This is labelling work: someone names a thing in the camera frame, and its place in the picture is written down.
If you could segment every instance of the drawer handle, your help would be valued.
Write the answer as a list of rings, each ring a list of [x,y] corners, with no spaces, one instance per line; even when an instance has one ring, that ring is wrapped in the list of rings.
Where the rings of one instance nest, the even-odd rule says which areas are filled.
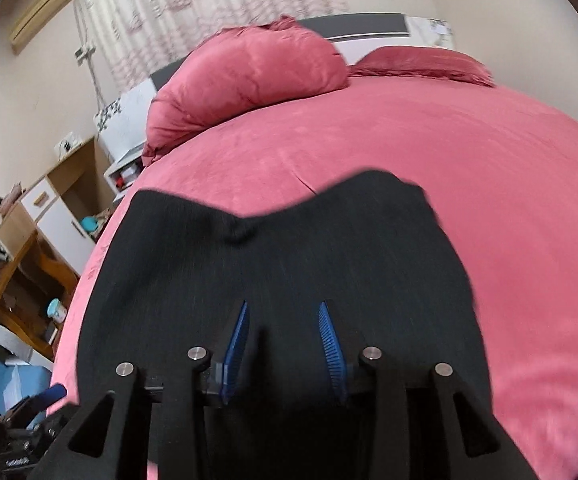
[[[38,198],[34,200],[34,205],[36,207],[41,207],[47,201],[48,198],[49,195],[47,194],[47,192],[43,191],[40,193],[40,195],[38,195]]]
[[[73,228],[78,232],[80,236],[86,238],[85,235],[82,234],[82,231],[78,228],[78,225],[73,220],[71,221],[71,225],[73,225]]]

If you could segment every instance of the gray headboard panel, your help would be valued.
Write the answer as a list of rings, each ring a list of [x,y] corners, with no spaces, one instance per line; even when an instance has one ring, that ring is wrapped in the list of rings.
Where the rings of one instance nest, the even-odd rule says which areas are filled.
[[[354,38],[407,37],[409,30],[405,15],[400,12],[355,12],[318,16],[299,20],[303,27],[320,34],[330,41],[353,40]],[[176,73],[186,57],[174,61],[151,74],[156,90],[160,90]]]

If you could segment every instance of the pink bedsheet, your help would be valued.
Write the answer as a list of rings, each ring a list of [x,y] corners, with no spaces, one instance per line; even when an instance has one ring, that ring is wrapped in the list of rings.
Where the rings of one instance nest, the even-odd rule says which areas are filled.
[[[248,216],[363,168],[421,185],[474,286],[495,415],[542,480],[578,472],[578,123],[506,88],[355,78],[211,128],[147,168],[70,306],[53,381],[78,399],[76,350],[133,194],[155,188]]]

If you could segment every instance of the white drawer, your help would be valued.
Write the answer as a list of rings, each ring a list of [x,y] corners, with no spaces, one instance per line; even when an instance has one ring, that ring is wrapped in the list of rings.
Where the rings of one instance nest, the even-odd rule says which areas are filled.
[[[46,211],[55,199],[55,191],[49,181],[44,178],[28,191],[20,201],[34,222]]]

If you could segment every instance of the red object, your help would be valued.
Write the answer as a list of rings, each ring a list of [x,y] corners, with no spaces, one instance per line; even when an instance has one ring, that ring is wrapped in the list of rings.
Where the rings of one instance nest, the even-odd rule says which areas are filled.
[[[349,88],[254,110],[174,150],[142,172],[96,244],[52,381],[78,399],[80,325],[134,193],[156,189],[255,216],[367,168],[425,190],[474,288],[495,415],[541,480],[576,478],[578,123],[502,86],[356,77]]]
[[[419,76],[496,86],[490,70],[473,57],[430,46],[381,46],[350,71],[352,76]]]
[[[228,28],[201,44],[153,100],[144,166],[211,126],[255,108],[348,85],[336,48],[284,16]]]

